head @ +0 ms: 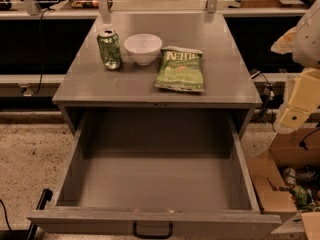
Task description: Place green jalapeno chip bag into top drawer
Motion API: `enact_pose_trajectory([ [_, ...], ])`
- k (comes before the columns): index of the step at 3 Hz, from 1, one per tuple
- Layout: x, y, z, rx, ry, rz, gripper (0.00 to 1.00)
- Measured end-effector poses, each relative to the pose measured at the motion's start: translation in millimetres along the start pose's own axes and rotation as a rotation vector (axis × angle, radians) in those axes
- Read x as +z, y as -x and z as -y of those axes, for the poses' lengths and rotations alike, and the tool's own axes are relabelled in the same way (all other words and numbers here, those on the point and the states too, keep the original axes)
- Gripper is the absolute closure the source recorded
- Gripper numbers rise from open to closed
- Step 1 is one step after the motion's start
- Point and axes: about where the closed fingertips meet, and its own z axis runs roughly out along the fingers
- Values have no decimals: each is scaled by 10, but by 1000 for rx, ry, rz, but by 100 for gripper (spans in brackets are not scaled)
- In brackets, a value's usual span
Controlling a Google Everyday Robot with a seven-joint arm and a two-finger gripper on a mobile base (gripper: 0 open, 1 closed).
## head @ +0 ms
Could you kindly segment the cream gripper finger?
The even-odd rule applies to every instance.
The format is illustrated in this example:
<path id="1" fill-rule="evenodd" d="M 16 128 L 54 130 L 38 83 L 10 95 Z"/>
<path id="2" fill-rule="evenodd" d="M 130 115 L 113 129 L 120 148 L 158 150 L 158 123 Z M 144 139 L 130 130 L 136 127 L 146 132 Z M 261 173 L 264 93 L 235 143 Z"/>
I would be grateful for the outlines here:
<path id="1" fill-rule="evenodd" d="M 297 76 L 289 75 L 284 102 L 276 114 L 275 130 L 289 134 L 299 129 L 320 106 L 320 70 L 305 67 Z"/>
<path id="2" fill-rule="evenodd" d="M 286 31 L 276 42 L 273 43 L 271 51 L 277 54 L 291 53 L 293 50 L 293 38 L 295 32 L 295 27 Z"/>

